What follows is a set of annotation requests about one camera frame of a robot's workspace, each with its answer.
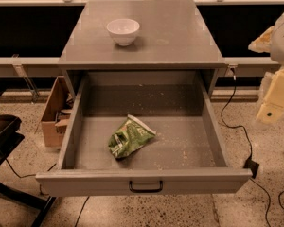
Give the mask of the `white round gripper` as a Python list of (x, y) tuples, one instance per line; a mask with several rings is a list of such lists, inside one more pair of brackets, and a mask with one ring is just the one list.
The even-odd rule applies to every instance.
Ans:
[(272, 76), (264, 102), (257, 112), (257, 120), (264, 124), (273, 124), (284, 114), (284, 67)]

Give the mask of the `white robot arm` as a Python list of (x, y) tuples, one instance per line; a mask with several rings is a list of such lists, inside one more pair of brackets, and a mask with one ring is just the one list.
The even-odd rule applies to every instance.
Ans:
[(257, 120), (262, 123), (275, 123), (284, 114), (284, 12), (273, 26), (248, 45), (248, 49), (257, 53), (267, 52), (272, 61), (281, 65), (272, 75), (257, 113)]

